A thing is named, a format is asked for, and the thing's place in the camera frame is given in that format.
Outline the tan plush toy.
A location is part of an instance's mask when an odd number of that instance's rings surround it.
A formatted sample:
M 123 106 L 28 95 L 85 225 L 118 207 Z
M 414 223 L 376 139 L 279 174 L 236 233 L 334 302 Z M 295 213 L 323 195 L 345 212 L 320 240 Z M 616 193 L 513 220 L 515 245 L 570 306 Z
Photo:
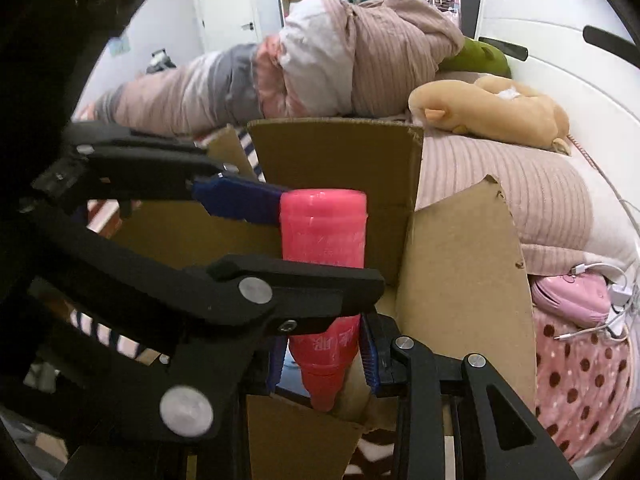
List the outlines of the tan plush toy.
M 509 78 L 435 80 L 414 89 L 408 107 L 425 128 L 570 154 L 570 120 L 564 108 Z

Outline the pink plastic bottle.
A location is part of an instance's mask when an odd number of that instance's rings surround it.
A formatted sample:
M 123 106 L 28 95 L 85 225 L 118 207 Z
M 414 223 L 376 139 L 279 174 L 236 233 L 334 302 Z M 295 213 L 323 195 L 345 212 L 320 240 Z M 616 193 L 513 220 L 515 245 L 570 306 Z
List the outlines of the pink plastic bottle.
M 305 270 L 307 288 L 346 289 L 348 268 L 361 269 L 367 231 L 367 195 L 339 188 L 307 188 L 280 199 L 282 257 Z M 337 318 L 326 330 L 290 338 L 311 406 L 332 411 L 358 352 L 360 317 Z

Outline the rolled striped duvet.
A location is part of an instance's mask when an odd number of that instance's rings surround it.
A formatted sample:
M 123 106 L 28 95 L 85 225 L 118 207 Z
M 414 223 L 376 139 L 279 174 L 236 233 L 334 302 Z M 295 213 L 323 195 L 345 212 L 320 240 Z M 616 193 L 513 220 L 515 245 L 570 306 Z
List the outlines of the rolled striped duvet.
M 425 0 L 303 0 L 280 32 L 141 76 L 88 108 L 98 122 L 158 136 L 204 136 L 262 119 L 403 113 L 463 48 Z

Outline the white bed headboard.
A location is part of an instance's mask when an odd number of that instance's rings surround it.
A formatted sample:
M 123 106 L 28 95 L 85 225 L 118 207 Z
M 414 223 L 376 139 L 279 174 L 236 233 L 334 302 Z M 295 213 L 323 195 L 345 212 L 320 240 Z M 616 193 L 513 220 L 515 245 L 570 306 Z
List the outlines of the white bed headboard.
M 480 0 L 476 36 L 514 49 L 513 79 L 558 102 L 570 134 L 639 213 L 639 70 L 590 44 L 630 36 L 606 0 Z

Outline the pink polka dot cloth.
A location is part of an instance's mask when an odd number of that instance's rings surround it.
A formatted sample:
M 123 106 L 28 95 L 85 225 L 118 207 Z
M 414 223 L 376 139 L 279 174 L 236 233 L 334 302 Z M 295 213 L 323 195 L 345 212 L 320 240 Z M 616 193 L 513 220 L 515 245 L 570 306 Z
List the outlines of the pink polka dot cloth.
M 533 310 L 536 333 L 535 414 L 571 463 L 603 444 L 639 406 L 638 352 L 630 337 L 600 332 L 562 340 L 577 327 Z

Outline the brown cardboard box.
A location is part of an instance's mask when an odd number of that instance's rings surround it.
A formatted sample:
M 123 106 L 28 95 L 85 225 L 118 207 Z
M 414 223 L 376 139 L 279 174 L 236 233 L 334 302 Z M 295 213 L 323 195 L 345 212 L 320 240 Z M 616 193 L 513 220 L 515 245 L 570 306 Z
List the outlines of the brown cardboard box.
M 506 196 L 491 176 L 416 206 L 423 133 L 397 122 L 297 119 L 250 126 L 268 182 L 366 193 L 366 263 L 386 283 L 378 310 L 402 334 L 458 360 L 479 353 L 533 413 L 535 343 L 526 265 Z M 321 414 L 283 393 L 248 401 L 257 479 L 339 479 L 358 441 L 397 425 L 398 401 L 371 396 L 352 366 Z

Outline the white door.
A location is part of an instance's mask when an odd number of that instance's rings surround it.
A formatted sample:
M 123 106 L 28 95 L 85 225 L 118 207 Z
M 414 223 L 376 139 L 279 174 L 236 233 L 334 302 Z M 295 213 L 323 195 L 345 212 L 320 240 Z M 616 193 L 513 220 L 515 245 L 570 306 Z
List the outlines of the white door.
M 255 0 L 194 0 L 194 9 L 205 52 L 262 39 Z

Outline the striped fleece blanket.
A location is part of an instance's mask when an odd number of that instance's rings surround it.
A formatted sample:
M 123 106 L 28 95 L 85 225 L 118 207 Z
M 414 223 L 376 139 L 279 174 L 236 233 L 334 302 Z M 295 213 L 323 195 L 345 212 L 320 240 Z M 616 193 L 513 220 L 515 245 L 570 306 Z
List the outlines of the striped fleece blanket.
M 206 136 L 202 142 L 209 155 L 232 162 L 242 176 L 265 180 L 253 140 L 246 130 L 227 127 Z M 268 226 L 214 218 L 198 203 L 134 202 L 131 207 L 134 218 L 125 220 L 116 200 L 90 200 L 88 228 L 178 269 L 207 264 L 225 254 L 279 251 Z M 75 328 L 123 356 L 146 365 L 160 356 L 88 314 L 71 307 L 68 310 L 68 320 Z

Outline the pink pouch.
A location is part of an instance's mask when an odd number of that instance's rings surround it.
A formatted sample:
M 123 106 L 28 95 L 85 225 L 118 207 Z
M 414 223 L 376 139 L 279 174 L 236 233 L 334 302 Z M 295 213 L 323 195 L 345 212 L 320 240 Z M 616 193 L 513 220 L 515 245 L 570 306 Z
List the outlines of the pink pouch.
M 608 284 L 600 274 L 534 276 L 530 290 L 539 310 L 583 328 L 602 324 L 611 310 Z

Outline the pink ribbed pillow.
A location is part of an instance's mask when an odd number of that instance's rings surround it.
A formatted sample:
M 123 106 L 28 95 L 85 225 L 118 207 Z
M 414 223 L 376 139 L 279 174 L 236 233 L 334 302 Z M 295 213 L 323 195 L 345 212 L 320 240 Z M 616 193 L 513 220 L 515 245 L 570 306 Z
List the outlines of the pink ribbed pillow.
M 559 275 L 605 262 L 633 278 L 638 234 L 612 188 L 588 162 L 446 132 L 424 136 L 416 206 L 494 177 L 511 211 L 527 272 Z

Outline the green plush toy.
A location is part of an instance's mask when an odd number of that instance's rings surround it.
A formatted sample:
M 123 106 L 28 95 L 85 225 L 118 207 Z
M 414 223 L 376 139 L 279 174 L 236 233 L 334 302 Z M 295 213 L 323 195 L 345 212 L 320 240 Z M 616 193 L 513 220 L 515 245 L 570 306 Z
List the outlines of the green plush toy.
M 510 66 L 502 51 L 491 44 L 468 37 L 464 38 L 460 52 L 451 58 L 445 58 L 438 69 L 441 72 L 473 72 L 511 77 Z

